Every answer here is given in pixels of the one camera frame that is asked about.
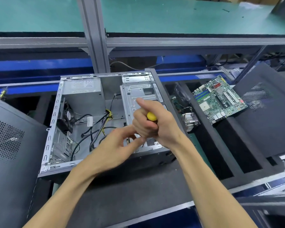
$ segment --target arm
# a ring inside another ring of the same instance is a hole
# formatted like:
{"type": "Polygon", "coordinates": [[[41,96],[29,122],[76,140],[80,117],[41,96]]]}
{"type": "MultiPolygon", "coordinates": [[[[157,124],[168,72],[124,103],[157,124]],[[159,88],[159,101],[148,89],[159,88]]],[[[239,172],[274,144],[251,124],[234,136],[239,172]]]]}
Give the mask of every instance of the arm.
{"type": "Polygon", "coordinates": [[[91,154],[72,169],[57,192],[23,228],[66,227],[77,202],[95,176],[120,165],[144,144],[144,138],[137,138],[123,147],[124,139],[135,138],[135,132],[133,126],[113,130],[91,154]]]}
{"type": "Polygon", "coordinates": [[[190,188],[204,227],[257,227],[246,211],[203,161],[189,138],[179,129],[173,115],[156,101],[137,99],[133,126],[143,137],[154,137],[177,158],[190,188]],[[148,121],[151,111],[157,124],[148,121]]]}

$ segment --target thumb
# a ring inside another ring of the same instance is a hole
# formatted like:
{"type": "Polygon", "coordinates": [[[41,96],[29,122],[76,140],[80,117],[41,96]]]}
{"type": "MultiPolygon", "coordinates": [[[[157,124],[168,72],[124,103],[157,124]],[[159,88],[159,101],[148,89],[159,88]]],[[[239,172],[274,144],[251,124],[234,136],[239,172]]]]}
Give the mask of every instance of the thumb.
{"type": "Polygon", "coordinates": [[[131,142],[129,145],[124,147],[124,151],[131,155],[138,147],[143,145],[146,142],[146,139],[143,137],[136,138],[133,142],[131,142]]]}
{"type": "Polygon", "coordinates": [[[142,98],[137,98],[136,102],[140,105],[141,108],[144,108],[147,111],[155,114],[156,117],[161,115],[165,110],[163,105],[158,101],[144,100],[142,98]]]}

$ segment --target yellow screwdriver handle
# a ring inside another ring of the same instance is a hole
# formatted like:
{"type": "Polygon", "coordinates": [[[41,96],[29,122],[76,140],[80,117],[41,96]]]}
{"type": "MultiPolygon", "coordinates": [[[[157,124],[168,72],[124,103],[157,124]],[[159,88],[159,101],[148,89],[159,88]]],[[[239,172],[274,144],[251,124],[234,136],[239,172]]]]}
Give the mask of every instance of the yellow screwdriver handle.
{"type": "Polygon", "coordinates": [[[152,112],[147,113],[147,119],[149,119],[152,122],[157,121],[157,117],[152,112]]]}

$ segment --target hand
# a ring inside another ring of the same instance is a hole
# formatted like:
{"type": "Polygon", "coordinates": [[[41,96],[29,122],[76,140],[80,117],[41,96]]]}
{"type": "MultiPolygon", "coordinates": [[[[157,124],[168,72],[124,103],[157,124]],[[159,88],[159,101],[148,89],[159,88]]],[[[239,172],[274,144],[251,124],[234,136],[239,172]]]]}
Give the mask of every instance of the hand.
{"type": "Polygon", "coordinates": [[[114,129],[100,145],[78,165],[90,166],[93,169],[92,174],[96,174],[122,164],[146,141],[146,139],[142,137],[136,138],[134,136],[135,133],[136,130],[133,125],[114,129]],[[123,142],[128,137],[133,138],[134,141],[124,146],[123,142]]]}
{"type": "Polygon", "coordinates": [[[172,149],[184,134],[178,127],[173,115],[158,101],[137,98],[140,109],[134,112],[133,126],[137,133],[144,137],[153,137],[161,145],[172,149]],[[147,120],[147,113],[152,112],[157,117],[157,124],[147,120]]]}

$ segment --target motherboard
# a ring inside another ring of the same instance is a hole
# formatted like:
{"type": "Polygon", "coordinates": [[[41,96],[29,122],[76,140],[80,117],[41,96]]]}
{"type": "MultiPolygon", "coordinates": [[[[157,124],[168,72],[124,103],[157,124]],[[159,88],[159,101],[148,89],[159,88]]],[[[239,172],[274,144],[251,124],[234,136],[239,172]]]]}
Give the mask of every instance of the motherboard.
{"type": "Polygon", "coordinates": [[[212,124],[247,108],[246,103],[221,75],[192,94],[212,124]]]}

